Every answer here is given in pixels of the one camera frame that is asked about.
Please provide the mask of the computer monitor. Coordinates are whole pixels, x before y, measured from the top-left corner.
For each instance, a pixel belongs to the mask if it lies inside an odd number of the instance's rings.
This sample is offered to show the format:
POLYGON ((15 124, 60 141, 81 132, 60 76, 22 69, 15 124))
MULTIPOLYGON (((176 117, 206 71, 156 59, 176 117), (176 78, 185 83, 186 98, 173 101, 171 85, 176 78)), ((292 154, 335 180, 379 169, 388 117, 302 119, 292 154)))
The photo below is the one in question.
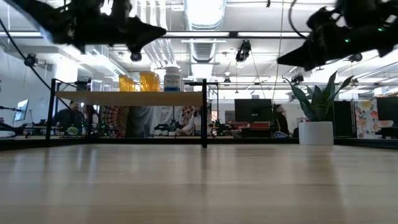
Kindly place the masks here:
POLYGON ((28 105, 29 101, 28 100, 23 100, 18 102, 17 108, 16 108, 16 113, 14 116, 14 121, 24 121, 27 111, 28 111, 28 105))

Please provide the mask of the silver ceiling air duct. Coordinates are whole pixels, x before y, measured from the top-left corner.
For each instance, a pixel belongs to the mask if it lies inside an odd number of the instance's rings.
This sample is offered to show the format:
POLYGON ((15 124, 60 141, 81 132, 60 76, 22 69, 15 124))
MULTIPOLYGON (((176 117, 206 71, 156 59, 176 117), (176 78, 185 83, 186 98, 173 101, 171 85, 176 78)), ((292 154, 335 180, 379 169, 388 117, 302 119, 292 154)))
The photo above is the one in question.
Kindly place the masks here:
MULTIPOLYGON (((218 31, 223 26, 226 0, 183 0, 185 24, 189 31, 218 31)), ((218 43, 216 39, 199 39, 189 43, 190 71, 197 80, 212 76, 218 43)))

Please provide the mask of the wooden shelf with black legs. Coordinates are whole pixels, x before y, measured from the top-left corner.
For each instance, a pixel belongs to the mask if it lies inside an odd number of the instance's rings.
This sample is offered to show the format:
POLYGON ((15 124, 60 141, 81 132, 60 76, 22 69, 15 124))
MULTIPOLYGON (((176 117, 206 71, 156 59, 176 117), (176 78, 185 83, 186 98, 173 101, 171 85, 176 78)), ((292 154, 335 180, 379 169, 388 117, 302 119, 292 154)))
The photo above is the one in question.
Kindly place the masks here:
POLYGON ((100 106, 200 106, 201 136, 200 144, 206 149, 207 141, 207 80, 188 82, 190 86, 201 86, 201 92, 181 91, 57 91, 59 79, 53 78, 50 86, 50 99, 47 117, 45 142, 50 142, 50 130, 55 99, 68 99, 100 106))

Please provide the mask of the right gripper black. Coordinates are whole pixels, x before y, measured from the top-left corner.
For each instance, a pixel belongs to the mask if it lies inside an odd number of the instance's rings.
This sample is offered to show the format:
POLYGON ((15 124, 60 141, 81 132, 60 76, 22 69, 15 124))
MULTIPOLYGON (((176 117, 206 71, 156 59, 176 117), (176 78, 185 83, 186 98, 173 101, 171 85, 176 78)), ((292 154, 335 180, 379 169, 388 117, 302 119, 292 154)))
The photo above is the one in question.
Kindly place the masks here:
POLYGON ((302 67, 306 71, 329 60, 368 50, 387 55, 387 16, 380 7, 353 9, 341 7, 333 11, 319 9, 308 18, 312 30, 301 47, 280 56, 279 65, 302 67))

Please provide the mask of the white melatonin bottle teal label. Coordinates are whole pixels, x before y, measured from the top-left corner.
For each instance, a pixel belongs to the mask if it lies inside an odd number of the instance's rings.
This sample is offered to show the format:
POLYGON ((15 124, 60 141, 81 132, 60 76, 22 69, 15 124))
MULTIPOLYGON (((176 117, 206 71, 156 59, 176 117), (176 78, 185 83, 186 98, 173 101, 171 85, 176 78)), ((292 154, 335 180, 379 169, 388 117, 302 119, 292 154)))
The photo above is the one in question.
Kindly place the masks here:
POLYGON ((164 75, 164 91, 182 91, 182 76, 178 67, 167 67, 164 75))

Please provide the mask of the mandala pattern tapestry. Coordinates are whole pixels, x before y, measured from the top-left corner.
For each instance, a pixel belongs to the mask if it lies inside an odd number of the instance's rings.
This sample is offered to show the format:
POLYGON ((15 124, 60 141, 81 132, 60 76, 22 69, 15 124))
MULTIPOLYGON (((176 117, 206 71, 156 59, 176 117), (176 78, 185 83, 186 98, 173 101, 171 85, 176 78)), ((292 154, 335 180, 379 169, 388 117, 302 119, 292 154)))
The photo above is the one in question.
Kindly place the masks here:
POLYGON ((129 108, 127 106, 102 106, 100 108, 101 122, 107 127, 112 138, 124 138, 127 128, 129 108))

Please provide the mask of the floral pattern panel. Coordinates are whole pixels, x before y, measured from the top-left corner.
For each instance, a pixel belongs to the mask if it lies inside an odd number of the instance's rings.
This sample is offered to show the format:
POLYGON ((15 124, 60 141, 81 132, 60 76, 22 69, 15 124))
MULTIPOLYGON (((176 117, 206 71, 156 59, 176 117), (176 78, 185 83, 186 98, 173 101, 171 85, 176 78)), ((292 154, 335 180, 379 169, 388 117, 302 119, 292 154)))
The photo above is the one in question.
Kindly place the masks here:
POLYGON ((356 133, 358 139, 375 139, 378 130, 378 112, 375 99, 355 101, 356 133))

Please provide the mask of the long ceiling light bar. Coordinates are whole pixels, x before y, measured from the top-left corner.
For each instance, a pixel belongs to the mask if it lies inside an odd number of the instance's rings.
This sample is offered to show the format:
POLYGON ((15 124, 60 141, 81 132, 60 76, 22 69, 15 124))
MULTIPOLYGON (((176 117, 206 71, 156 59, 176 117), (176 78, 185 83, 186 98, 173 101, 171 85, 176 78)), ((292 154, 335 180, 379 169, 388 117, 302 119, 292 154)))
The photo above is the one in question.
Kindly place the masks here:
MULTIPOLYGON (((11 31, 11 37, 16 39, 43 39, 40 32, 11 31)), ((0 38, 6 38, 7 34, 0 31, 0 38)), ((163 38, 166 39, 299 39, 295 32, 238 32, 238 31, 170 31, 163 38)))

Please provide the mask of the black aluminium rig frame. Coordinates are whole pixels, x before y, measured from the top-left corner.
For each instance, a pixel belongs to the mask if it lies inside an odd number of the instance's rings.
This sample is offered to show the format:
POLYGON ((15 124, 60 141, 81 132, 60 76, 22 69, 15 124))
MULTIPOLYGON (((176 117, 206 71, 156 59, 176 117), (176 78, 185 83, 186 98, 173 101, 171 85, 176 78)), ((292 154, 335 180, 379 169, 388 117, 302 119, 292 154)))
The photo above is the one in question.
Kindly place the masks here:
MULTIPOLYGON (((233 144, 233 145, 252 145, 252 144, 298 144, 299 140, 290 139, 269 139, 269 138, 246 138, 246 139, 228 139, 228 138, 208 138, 207 145, 212 144, 233 144)), ((60 139, 0 139, 0 151, 30 149, 40 147, 72 146, 82 144, 171 144, 171 145, 200 145, 200 138, 60 138, 60 139)), ((378 149, 398 150, 397 139, 354 139, 354 138, 336 138, 334 144, 338 146, 354 147, 373 147, 378 149)))

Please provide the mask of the black partition panel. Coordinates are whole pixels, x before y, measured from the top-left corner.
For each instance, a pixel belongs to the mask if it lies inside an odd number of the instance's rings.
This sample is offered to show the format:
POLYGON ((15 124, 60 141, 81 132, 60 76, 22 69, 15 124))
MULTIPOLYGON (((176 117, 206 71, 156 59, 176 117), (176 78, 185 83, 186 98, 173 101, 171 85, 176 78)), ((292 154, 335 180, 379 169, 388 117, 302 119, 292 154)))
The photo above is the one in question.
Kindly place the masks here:
POLYGON ((398 97, 377 98, 377 111, 380 121, 393 121, 398 124, 398 97))
POLYGON ((350 101, 335 101, 333 125, 336 138, 355 138, 356 127, 350 101))

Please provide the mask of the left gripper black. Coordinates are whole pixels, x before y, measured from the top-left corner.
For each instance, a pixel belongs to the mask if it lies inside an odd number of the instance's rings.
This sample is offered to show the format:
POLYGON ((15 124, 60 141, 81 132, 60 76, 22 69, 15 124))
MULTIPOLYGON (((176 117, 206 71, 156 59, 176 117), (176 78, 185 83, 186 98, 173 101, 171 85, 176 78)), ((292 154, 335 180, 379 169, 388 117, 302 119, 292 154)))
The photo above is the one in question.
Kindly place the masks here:
POLYGON ((167 31, 159 26, 142 22, 138 17, 128 17, 129 0, 113 0, 111 14, 101 12, 109 0, 74 0, 75 13, 71 44, 83 51, 86 45, 109 44, 115 35, 123 35, 131 53, 164 36, 167 31))

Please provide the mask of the snake plant in white pot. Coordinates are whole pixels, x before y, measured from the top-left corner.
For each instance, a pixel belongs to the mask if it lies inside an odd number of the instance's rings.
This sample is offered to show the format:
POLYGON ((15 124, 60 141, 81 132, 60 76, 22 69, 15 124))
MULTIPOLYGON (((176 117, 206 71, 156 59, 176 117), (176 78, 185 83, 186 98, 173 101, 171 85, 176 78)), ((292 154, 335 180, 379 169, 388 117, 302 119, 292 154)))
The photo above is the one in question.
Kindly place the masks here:
POLYGON ((308 121, 298 124, 299 143, 303 145, 314 146, 331 146, 334 145, 333 123, 326 121, 328 110, 333 105, 336 95, 343 88, 347 87, 353 76, 345 79, 340 87, 336 89, 335 79, 337 72, 333 73, 328 80, 324 89, 314 86, 312 90, 308 90, 308 95, 302 89, 296 87, 292 82, 287 81, 292 89, 296 99, 300 103, 300 107, 307 117, 308 121))

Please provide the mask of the person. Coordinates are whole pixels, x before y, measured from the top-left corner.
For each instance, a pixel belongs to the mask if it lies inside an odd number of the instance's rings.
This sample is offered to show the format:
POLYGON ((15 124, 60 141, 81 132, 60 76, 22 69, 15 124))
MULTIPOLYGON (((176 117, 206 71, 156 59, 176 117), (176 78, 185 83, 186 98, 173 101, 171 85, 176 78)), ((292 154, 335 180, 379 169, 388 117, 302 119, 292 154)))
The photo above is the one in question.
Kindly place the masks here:
POLYGON ((81 112, 80 103, 71 101, 69 108, 65 108, 57 112, 52 118, 53 124, 58 124, 64 133, 68 132, 68 128, 77 128, 77 133, 81 134, 83 129, 84 114, 81 112))
POLYGON ((288 122, 285 114, 285 109, 283 108, 282 105, 275 106, 275 114, 276 114, 277 133, 289 137, 290 132, 288 127, 288 122))
POLYGON ((178 129, 178 136, 200 136, 201 135, 201 108, 195 107, 193 114, 186 126, 178 129))
POLYGON ((92 105, 83 105, 82 112, 84 114, 85 122, 86 122, 86 133, 89 131, 89 124, 91 124, 91 134, 94 136, 98 136, 98 128, 97 125, 99 123, 99 115, 98 112, 94 109, 92 105))

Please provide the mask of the black screen back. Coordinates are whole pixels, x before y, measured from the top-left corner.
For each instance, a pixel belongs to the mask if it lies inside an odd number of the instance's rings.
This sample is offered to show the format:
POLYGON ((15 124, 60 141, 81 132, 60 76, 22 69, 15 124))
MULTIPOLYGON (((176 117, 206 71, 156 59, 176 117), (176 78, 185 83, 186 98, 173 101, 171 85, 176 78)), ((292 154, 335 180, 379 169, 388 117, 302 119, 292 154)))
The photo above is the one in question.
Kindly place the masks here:
POLYGON ((236 122, 273 122, 270 99, 235 99, 236 122))

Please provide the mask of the grey hanging cloth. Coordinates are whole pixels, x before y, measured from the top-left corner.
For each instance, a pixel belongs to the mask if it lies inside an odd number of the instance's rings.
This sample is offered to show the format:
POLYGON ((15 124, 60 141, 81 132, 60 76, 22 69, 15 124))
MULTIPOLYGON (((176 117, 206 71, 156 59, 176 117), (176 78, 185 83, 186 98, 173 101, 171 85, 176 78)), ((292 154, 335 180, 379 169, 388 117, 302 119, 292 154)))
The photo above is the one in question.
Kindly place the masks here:
POLYGON ((127 138, 148 138, 154 117, 153 106, 130 106, 127 116, 127 138))

